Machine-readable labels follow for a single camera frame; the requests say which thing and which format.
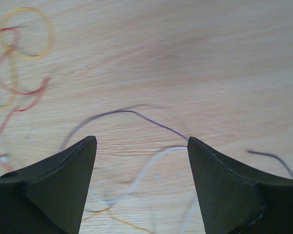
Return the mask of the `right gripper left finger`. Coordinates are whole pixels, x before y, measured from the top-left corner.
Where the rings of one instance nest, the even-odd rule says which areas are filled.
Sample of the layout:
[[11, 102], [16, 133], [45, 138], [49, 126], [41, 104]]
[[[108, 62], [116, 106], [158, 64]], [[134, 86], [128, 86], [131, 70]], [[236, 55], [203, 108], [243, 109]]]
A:
[[0, 176], [0, 234], [79, 233], [96, 150], [96, 138], [87, 136]]

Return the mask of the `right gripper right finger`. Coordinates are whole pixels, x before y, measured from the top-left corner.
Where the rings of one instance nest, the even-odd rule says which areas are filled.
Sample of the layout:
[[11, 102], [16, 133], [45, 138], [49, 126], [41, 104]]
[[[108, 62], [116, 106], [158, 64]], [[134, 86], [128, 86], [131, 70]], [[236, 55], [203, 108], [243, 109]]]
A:
[[224, 155], [195, 137], [188, 157], [208, 234], [293, 234], [293, 179]]

